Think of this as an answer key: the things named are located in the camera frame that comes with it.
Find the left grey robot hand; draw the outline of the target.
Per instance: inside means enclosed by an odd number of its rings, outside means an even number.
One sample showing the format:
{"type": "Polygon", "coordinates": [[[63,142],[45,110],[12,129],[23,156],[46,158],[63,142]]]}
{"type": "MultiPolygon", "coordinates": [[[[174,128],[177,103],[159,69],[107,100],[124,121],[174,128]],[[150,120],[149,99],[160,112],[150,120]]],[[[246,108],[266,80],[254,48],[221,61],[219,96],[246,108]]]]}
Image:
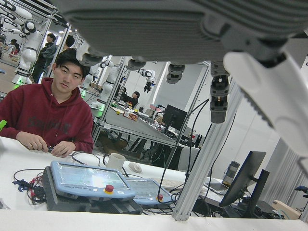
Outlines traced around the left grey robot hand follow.
{"type": "Polygon", "coordinates": [[[308,27],[305,0],[54,0],[82,53],[175,65],[222,60],[308,169],[308,79],[286,50],[308,27]]]}

